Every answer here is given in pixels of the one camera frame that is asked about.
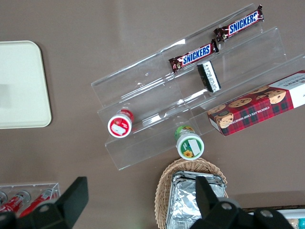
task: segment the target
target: foil-wrapped item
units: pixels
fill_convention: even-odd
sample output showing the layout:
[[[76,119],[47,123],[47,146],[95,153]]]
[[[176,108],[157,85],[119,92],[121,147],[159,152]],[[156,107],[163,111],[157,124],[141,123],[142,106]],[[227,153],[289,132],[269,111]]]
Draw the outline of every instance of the foil-wrapped item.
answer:
[[[219,175],[179,171],[173,174],[166,217],[167,229],[189,229],[201,214],[196,202],[196,177],[204,176],[218,198],[225,196]]]

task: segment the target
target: yogurt cup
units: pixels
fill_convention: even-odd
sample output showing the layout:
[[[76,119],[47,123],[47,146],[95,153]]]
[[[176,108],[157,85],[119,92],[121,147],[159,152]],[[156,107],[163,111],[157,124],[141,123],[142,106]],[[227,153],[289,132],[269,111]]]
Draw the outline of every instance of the yogurt cup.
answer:
[[[132,130],[133,114],[129,110],[118,111],[108,122],[109,133],[117,138],[126,137]]]
[[[178,127],[175,131],[176,148],[180,157],[185,160],[195,160],[204,151],[204,143],[193,128],[187,125]]]

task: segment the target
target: chocolate chip cookie box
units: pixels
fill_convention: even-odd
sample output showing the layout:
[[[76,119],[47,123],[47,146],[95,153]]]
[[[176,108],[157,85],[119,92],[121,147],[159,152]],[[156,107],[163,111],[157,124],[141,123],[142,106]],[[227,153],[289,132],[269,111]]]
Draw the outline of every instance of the chocolate chip cookie box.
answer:
[[[211,124],[224,136],[243,130],[305,104],[305,70],[207,112]]]

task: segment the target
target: white plastic board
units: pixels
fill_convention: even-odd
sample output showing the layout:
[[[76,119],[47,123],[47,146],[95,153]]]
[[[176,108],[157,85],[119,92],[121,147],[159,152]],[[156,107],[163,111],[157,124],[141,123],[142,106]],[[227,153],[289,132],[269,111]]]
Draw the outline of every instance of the white plastic board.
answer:
[[[0,42],[0,129],[44,127],[51,119],[39,47]]]

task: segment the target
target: brown table surface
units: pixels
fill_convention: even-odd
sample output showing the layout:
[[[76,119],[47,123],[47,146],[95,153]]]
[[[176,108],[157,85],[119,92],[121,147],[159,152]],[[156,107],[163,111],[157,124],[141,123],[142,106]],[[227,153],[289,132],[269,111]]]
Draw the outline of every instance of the brown table surface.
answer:
[[[0,182],[58,181],[63,192],[87,176],[90,201],[74,228],[156,229],[156,187],[178,154],[118,171],[91,83],[252,2],[264,4],[263,28],[279,28],[288,58],[305,53],[303,0],[0,0],[0,41],[41,48],[53,117],[45,128],[0,130]],[[229,137],[203,136],[203,157],[242,207],[305,204],[304,113],[302,106]]]

